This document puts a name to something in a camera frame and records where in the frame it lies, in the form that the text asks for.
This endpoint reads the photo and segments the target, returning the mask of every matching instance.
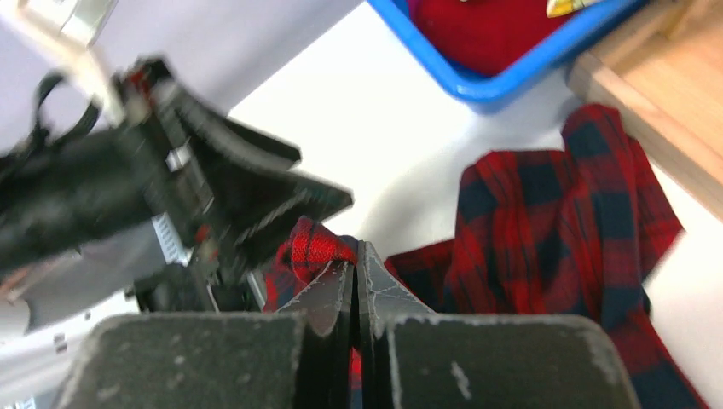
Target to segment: wooden tray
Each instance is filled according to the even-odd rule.
[[[655,1],[575,63],[570,88],[620,110],[652,160],[723,220],[723,2]]]

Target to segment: white table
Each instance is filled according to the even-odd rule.
[[[479,116],[364,3],[231,116],[298,144],[299,171],[353,189],[354,207],[327,226],[388,256],[450,238],[461,171],[490,149],[561,147],[560,125],[578,105],[555,72],[503,112]],[[654,324],[709,404],[723,407],[723,225],[658,174],[688,233],[648,283]]]

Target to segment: red cloth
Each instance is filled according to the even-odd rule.
[[[386,267],[441,313],[578,314],[616,345],[643,408],[704,408],[648,317],[642,283],[681,230],[615,110],[574,112],[565,151],[492,152],[461,177],[454,239]],[[266,274],[267,310],[355,241],[301,219]],[[351,376],[361,385],[358,355]]]
[[[547,0],[420,0],[410,13],[442,55],[493,76],[572,16],[550,19],[546,5]]]

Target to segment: plaid cloth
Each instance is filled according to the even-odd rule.
[[[649,318],[642,283],[682,227],[647,157],[600,105],[574,112],[562,135],[565,151],[492,152],[466,169],[454,239],[386,267],[440,313],[589,317],[616,345],[643,408],[707,407]],[[300,220],[267,272],[267,310],[329,260],[355,262],[354,243]],[[356,355],[357,388],[360,374]]]

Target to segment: blue plastic bin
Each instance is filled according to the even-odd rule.
[[[578,12],[504,72],[487,78],[444,58],[409,19],[409,4],[424,0],[368,0],[422,66],[452,96],[478,111],[506,105],[546,72],[559,66],[638,10],[646,0],[604,0]]]

